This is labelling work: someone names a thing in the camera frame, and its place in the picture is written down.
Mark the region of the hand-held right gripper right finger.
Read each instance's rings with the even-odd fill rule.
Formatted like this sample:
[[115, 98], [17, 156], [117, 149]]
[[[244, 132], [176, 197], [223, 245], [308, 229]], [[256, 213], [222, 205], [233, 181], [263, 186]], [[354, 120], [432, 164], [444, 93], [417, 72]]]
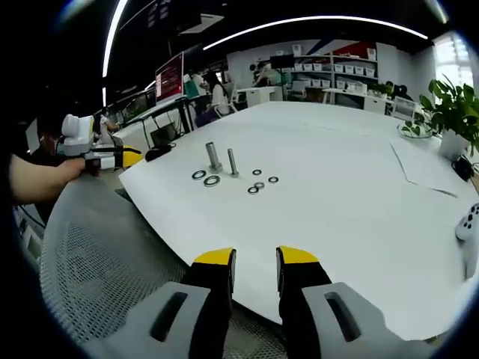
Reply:
[[382, 311], [330, 280], [311, 253], [276, 249], [279, 314], [289, 358], [430, 358], [434, 348], [390, 331]]

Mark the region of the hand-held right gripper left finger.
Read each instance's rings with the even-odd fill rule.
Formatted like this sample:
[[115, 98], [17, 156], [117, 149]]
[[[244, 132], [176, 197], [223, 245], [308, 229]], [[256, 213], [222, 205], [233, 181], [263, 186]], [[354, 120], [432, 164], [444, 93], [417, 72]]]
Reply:
[[86, 344], [90, 358], [221, 358], [232, 312], [236, 251], [197, 257], [181, 282], [168, 282], [132, 307], [126, 323]]

